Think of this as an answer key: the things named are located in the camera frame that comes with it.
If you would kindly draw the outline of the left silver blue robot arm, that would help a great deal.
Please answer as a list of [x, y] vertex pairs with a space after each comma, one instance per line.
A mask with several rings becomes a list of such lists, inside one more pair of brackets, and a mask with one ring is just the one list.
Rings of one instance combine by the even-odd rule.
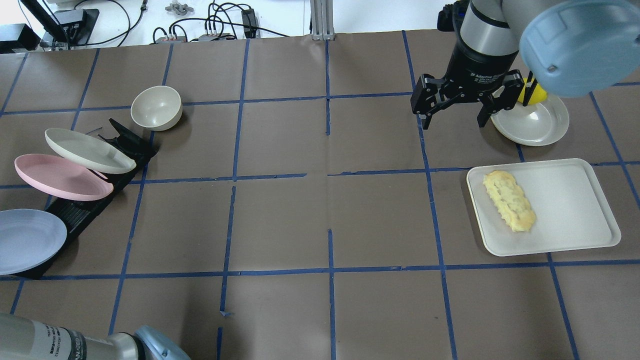
[[2, 313], [2, 360], [189, 360], [190, 356], [161, 332], [143, 325], [135, 333], [95, 338], [63, 326]]

